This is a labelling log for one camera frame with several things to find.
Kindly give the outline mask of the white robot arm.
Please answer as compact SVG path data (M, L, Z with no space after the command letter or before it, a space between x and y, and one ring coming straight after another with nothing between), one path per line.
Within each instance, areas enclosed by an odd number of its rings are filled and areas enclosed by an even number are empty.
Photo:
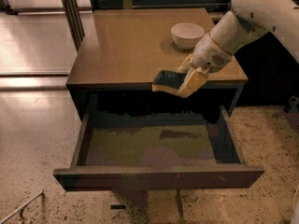
M245 45L272 33L299 61L299 7L292 0L231 0L231 9L196 44L178 69L186 75L178 95L189 97Z

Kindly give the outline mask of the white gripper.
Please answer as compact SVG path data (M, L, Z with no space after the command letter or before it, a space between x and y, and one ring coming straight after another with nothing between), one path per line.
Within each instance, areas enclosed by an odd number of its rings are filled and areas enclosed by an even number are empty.
M189 54L177 69L178 73L187 74L179 87L178 96L187 98L192 95L207 83L209 72L219 72L232 58L209 34L205 34L196 44L193 54Z

